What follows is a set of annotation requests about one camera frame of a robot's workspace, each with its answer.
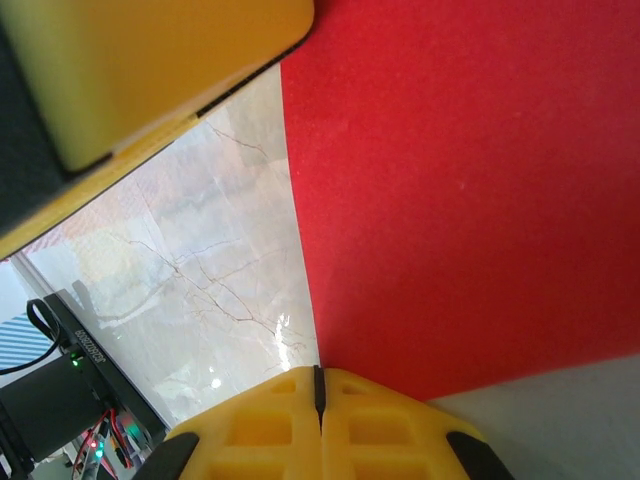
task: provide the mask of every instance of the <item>striped blue object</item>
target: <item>striped blue object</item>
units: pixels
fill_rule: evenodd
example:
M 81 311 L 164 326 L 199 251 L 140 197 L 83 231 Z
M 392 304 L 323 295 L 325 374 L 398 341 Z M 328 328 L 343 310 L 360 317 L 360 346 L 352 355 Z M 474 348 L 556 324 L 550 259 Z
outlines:
M 30 362 L 50 346 L 51 340 L 31 325 L 26 313 L 0 323 L 0 368 Z

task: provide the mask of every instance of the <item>gray surface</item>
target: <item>gray surface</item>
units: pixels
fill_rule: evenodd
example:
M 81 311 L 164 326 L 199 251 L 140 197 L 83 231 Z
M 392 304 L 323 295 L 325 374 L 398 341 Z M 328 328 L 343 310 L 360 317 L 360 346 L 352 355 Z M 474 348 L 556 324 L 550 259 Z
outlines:
M 453 395 L 516 479 L 640 478 L 640 356 Z

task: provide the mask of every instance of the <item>red felt surface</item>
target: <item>red felt surface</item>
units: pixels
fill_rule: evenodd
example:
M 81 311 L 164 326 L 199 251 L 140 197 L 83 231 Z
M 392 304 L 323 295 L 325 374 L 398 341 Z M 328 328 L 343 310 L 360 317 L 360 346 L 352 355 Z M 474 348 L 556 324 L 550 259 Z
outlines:
M 640 2 L 318 7 L 282 75 L 322 363 L 426 399 L 640 351 Z

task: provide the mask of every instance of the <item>white marble tile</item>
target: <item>white marble tile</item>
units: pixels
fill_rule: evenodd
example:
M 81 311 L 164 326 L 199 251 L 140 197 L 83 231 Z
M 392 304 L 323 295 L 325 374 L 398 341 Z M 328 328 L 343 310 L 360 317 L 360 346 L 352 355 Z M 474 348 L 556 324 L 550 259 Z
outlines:
M 170 425 L 317 363 L 279 70 L 25 253 Z

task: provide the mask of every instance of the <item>black cable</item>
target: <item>black cable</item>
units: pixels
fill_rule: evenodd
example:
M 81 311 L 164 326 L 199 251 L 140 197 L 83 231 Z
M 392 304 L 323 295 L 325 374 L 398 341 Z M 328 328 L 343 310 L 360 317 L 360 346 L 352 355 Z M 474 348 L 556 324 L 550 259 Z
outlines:
M 42 318 L 46 322 L 46 325 L 42 320 L 38 318 L 38 315 L 36 314 L 36 307 L 38 312 L 40 312 L 40 315 L 42 315 Z M 8 375 L 10 373 L 19 372 L 20 370 L 24 370 L 25 368 L 37 365 L 42 360 L 51 355 L 60 344 L 60 325 L 58 325 L 58 322 L 54 318 L 53 313 L 46 303 L 44 303 L 40 299 L 29 300 L 27 302 L 27 318 L 29 318 L 31 324 L 38 330 L 40 330 L 40 332 L 42 332 L 45 337 L 51 340 L 53 344 L 46 352 L 44 352 L 35 360 L 31 360 L 30 362 L 27 362 L 23 365 L 18 365 L 16 367 L 2 369 L 0 370 L 0 375 Z

